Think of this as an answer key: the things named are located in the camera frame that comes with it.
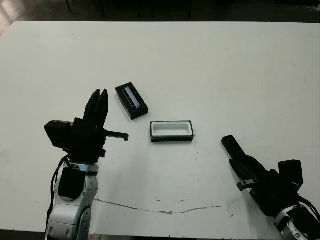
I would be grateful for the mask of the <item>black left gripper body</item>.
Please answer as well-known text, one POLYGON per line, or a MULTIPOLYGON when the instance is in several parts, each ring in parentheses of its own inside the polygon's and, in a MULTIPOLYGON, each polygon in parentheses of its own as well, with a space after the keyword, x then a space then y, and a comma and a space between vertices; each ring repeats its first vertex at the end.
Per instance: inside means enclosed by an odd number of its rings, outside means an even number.
POLYGON ((106 150, 104 145, 106 138, 118 138, 129 140, 129 135, 123 132, 115 132, 104 129, 105 119, 81 119, 75 118, 72 128, 70 143, 68 144, 69 158, 73 162, 97 163, 104 158, 106 150))

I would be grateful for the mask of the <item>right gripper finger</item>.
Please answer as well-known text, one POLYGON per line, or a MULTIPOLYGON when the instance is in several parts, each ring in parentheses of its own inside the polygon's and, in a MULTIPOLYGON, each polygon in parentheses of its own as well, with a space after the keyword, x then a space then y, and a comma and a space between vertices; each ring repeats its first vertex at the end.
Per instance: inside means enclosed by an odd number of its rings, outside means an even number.
POLYGON ((260 173, 266 171, 260 162, 246 154, 231 156, 230 165, 240 179, 256 179, 260 173))
POLYGON ((256 167, 258 165, 255 158, 230 159, 229 163, 233 171, 242 181, 257 178, 256 167))

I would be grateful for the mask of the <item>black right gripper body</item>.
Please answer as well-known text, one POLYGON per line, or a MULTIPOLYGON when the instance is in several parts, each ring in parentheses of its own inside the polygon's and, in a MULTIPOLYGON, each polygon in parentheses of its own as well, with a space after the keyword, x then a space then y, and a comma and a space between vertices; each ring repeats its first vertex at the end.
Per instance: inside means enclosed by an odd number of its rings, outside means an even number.
POLYGON ((250 195, 267 217, 276 217, 282 210, 299 205, 300 168, 285 168, 280 172, 266 170, 254 180, 256 183, 250 186, 250 195))

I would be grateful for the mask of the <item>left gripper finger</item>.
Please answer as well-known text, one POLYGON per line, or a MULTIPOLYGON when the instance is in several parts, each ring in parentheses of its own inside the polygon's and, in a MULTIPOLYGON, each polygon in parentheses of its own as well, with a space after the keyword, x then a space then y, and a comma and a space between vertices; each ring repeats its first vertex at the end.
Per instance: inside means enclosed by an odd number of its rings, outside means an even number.
POLYGON ((97 107, 100 99, 100 90, 97 89, 86 104, 83 120, 97 122, 97 107))
POLYGON ((102 129, 104 127, 109 110, 109 96, 106 89, 104 89, 102 93, 100 93, 100 90, 98 90, 93 106, 93 116, 97 128, 102 129))

